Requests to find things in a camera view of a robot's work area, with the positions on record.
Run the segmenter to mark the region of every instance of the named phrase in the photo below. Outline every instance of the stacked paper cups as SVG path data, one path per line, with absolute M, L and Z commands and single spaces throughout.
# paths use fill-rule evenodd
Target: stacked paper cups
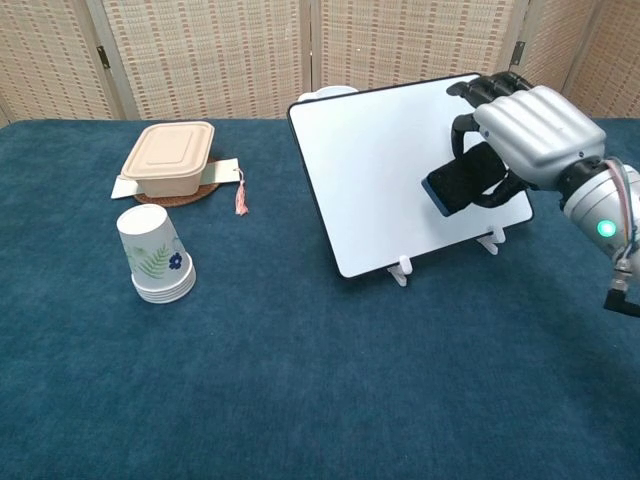
M 169 303 L 185 296 L 196 282 L 196 270 L 167 211 L 139 205 L 117 221 L 131 268 L 131 281 L 147 302 Z

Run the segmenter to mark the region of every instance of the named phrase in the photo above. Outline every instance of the tassel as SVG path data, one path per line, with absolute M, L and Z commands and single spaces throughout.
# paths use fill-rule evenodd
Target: tassel
M 249 209 L 245 204 L 245 187 L 244 187 L 244 173 L 239 168 L 236 168 L 240 172 L 240 186 L 236 192 L 236 215 L 245 215 L 249 213 Z

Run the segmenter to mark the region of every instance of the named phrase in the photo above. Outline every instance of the green indicator light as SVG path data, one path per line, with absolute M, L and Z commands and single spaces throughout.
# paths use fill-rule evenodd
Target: green indicator light
M 598 233 L 603 237 L 613 237 L 616 234 L 616 224 L 611 220 L 600 220 Z

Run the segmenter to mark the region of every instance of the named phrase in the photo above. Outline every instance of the hinge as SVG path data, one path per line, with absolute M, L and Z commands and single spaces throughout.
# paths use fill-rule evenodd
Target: hinge
M 98 55 L 100 55 L 102 66 L 107 70 L 110 69 L 111 65 L 109 64 L 109 57 L 107 57 L 107 52 L 104 51 L 104 47 L 102 45 L 98 46 Z
M 516 46 L 513 48 L 513 55 L 511 55 L 511 65 L 520 65 L 520 60 L 522 59 L 522 52 L 524 52 L 524 46 L 526 42 L 516 42 Z

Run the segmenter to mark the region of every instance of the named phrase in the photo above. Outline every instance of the round rattan mat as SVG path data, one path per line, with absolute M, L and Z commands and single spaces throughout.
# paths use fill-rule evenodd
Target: round rattan mat
M 213 158 L 209 158 L 207 163 L 213 162 Z M 156 205 L 160 205 L 161 207 L 181 207 L 183 205 L 188 205 L 193 202 L 197 202 L 198 200 L 206 197 L 213 193 L 213 191 L 218 188 L 219 183 L 211 183 L 209 185 L 200 185 L 198 187 L 198 191 L 193 195 L 187 195 L 184 197 L 147 197 L 144 193 L 139 193 L 134 195 L 134 198 L 140 203 L 154 203 Z

